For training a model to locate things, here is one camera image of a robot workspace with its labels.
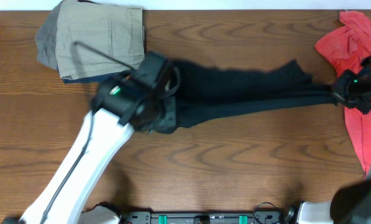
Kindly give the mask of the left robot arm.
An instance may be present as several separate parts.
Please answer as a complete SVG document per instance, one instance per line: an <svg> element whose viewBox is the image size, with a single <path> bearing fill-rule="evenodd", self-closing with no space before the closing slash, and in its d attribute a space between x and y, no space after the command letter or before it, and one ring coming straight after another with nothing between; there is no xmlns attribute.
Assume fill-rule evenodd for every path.
<svg viewBox="0 0 371 224"><path fill-rule="evenodd" d="M101 82L80 132L55 175L21 217L4 223L119 223L120 214L98 205L83 207L116 152L134 131L175 124L173 94L179 75L125 71Z"/></svg>

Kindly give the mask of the black polo shirt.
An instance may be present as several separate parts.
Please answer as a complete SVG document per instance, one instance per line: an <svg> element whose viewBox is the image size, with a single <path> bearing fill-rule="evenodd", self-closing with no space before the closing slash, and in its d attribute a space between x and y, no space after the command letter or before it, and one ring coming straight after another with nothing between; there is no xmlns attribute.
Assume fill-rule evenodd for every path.
<svg viewBox="0 0 371 224"><path fill-rule="evenodd" d="M159 129L171 134L203 122L261 111L335 105L329 85L313 83L313 76L292 60L269 72L220 70L186 60L175 60L180 86L176 98L176 123Z"/></svg>

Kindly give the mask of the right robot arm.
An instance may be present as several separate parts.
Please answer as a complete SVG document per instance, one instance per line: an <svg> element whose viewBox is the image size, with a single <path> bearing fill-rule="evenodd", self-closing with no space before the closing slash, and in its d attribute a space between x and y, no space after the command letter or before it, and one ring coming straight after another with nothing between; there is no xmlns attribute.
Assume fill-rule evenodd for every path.
<svg viewBox="0 0 371 224"><path fill-rule="evenodd" d="M346 70L333 84L334 96L348 107L363 114L371 110L371 55L363 69L355 74ZM370 224L371 165L366 179L339 189L327 202L303 202L295 212L297 224Z"/></svg>

